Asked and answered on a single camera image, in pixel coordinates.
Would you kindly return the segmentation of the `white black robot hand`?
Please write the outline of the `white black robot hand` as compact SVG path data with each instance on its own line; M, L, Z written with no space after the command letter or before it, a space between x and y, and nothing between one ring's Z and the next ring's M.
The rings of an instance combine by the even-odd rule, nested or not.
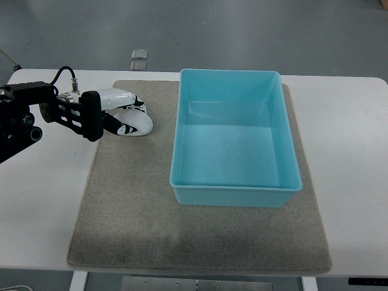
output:
M113 87L83 94L62 93L57 100L61 122L89 141L102 137L106 113L113 116L123 109L138 109L147 114L146 105L137 95Z

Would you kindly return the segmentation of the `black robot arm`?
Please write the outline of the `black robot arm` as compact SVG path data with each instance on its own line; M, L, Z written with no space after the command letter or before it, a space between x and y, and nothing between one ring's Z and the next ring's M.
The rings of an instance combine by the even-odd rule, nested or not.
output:
M78 93L76 75L69 66L61 67L50 83L36 81L1 86L1 162L42 138L42 129L35 126L31 105L39 106L45 122L57 122L91 142L103 136L99 93L84 92L77 102L60 97L55 83L64 70L70 72L73 92Z

